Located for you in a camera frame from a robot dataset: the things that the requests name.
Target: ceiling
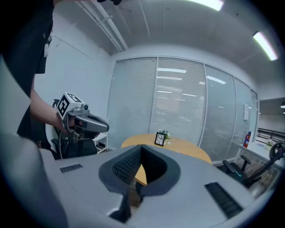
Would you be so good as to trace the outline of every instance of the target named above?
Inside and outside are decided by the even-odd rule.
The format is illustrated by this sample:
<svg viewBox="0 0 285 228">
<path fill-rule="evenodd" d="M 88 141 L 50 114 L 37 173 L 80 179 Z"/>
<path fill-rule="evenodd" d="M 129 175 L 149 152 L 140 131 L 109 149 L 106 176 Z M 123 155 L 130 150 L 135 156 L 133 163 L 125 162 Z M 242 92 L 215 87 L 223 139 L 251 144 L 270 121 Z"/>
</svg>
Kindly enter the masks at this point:
<svg viewBox="0 0 285 228">
<path fill-rule="evenodd" d="M 89 4 L 101 15 L 92 3 Z M 119 6 L 107 0 L 101 4 L 113 16 L 112 21 L 129 48 L 158 42 L 187 45 L 239 65 L 257 83 L 285 76 L 281 43 L 266 20 L 246 1 L 224 0 L 220 11 L 188 0 L 122 0 Z M 92 37 L 103 37 L 100 46 L 109 54 L 118 52 L 106 36 L 101 36 L 98 26 L 94 25 L 92 31 L 86 30 Z M 279 56 L 277 60 L 269 61 L 253 39 L 256 31 L 266 35 Z"/>
<path fill-rule="evenodd" d="M 285 115 L 285 114 L 283 114 L 283 112 L 285 112 L 285 109 L 282 109 L 280 107 L 282 102 L 285 102 L 285 98 L 260 101 L 259 112 L 261 112 L 261 114 L 282 114 L 282 115 Z"/>
</svg>

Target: person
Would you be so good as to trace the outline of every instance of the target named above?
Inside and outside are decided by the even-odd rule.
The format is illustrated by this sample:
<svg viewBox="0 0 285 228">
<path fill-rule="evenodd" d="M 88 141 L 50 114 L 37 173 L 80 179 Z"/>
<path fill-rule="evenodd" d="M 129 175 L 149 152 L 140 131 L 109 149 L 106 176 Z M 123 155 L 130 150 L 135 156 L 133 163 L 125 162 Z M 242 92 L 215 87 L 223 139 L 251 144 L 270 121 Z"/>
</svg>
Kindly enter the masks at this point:
<svg viewBox="0 0 285 228">
<path fill-rule="evenodd" d="M 17 132 L 29 139 L 32 139 L 31 115 L 36 120 L 66 132 L 57 110 L 45 103 L 34 89 L 35 75 L 45 73 L 49 45 L 53 38 L 53 9 L 61 1 L 9 1 L 12 4 L 2 8 L 15 9 L 13 20 L 6 24 L 5 35 L 2 34 L 1 44 L 4 45 L 1 50 L 12 76 L 31 99 Z M 69 126 L 74 126 L 74 119 L 70 120 Z"/>
</svg>

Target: round table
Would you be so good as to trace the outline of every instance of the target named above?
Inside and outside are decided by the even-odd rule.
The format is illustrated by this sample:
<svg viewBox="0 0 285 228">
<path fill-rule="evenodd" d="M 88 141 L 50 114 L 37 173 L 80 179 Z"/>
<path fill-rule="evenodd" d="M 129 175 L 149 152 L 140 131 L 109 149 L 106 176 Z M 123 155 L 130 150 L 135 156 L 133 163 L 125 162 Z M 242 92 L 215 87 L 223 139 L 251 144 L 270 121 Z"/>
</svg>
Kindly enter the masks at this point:
<svg viewBox="0 0 285 228">
<path fill-rule="evenodd" d="M 121 148 L 132 146 L 132 145 L 141 145 L 141 144 L 161 147 L 161 146 L 155 145 L 155 137 L 156 137 L 156 134 L 134 135 L 126 139 L 123 142 Z M 171 151 L 175 151 L 177 153 L 181 153 L 184 155 L 199 158 L 205 162 L 212 164 L 210 157 L 207 155 L 205 151 L 203 151 L 201 148 L 197 147 L 193 143 L 187 142 L 186 140 L 183 140 L 183 139 L 179 139 L 176 137 L 170 137 L 169 140 L 166 140 L 166 145 L 164 145 L 163 148 L 171 150 Z M 142 165 L 140 166 L 135 176 L 135 179 L 136 181 L 140 182 L 142 185 L 147 184 L 146 173 Z"/>
</svg>

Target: vent grille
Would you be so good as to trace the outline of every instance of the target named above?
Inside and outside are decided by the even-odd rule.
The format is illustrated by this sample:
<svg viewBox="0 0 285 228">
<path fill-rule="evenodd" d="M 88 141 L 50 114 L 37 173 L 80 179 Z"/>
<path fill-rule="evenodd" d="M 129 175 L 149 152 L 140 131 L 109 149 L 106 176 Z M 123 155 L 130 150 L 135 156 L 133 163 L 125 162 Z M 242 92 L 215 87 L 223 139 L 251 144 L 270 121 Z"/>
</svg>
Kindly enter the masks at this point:
<svg viewBox="0 0 285 228">
<path fill-rule="evenodd" d="M 73 170 L 76 170 L 76 169 L 79 169 L 79 168 L 82 168 L 82 167 L 83 166 L 81 164 L 75 164 L 75 165 L 72 165 L 72 166 L 62 167 L 62 168 L 60 168 L 60 170 L 61 170 L 62 173 L 66 173 L 66 172 L 73 171 Z"/>
<path fill-rule="evenodd" d="M 206 184 L 205 187 L 227 218 L 230 219 L 242 211 L 240 205 L 218 183 Z"/>
</svg>

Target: fluorescent light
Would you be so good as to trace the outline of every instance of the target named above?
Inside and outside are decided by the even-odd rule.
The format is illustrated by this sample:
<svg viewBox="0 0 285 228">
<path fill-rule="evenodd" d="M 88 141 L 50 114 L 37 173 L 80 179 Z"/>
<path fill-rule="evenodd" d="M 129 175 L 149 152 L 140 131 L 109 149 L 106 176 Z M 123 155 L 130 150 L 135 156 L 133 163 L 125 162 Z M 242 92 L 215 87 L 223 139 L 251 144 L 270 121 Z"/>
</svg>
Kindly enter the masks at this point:
<svg viewBox="0 0 285 228">
<path fill-rule="evenodd" d="M 263 36 L 261 32 L 258 32 L 253 36 L 253 38 L 259 43 L 259 45 L 263 48 L 263 50 L 266 52 L 270 60 L 276 60 L 277 55 L 274 51 L 274 49 L 271 47 L 270 43 L 267 41 L 267 39 Z"/>
<path fill-rule="evenodd" d="M 166 93 L 166 94 L 171 94 L 172 92 L 168 92 L 168 91 L 157 91 L 159 93 Z"/>
<path fill-rule="evenodd" d="M 197 95 L 192 95 L 192 94 L 183 94 L 185 96 L 190 96 L 190 97 L 197 97 Z"/>
<path fill-rule="evenodd" d="M 182 78 L 180 78 L 180 77 L 165 77 L 165 76 L 157 76 L 157 78 L 172 79 L 172 80 L 182 80 Z"/>
<path fill-rule="evenodd" d="M 183 69 L 157 68 L 157 70 L 158 70 L 158 71 L 177 72 L 177 73 L 186 73 L 186 70 L 183 70 Z"/>
<path fill-rule="evenodd" d="M 217 78 L 215 78 L 215 77 L 207 76 L 207 78 L 210 79 L 210 80 L 216 81 L 216 82 L 218 82 L 218 83 L 221 83 L 221 84 L 226 84 L 225 81 L 222 81 L 222 80 L 217 79 Z"/>
<path fill-rule="evenodd" d="M 217 11 L 221 10 L 221 8 L 224 4 L 224 2 L 220 1 L 220 0 L 189 0 L 189 1 L 206 5 L 206 6 L 211 7 L 212 9 L 215 9 Z"/>
</svg>

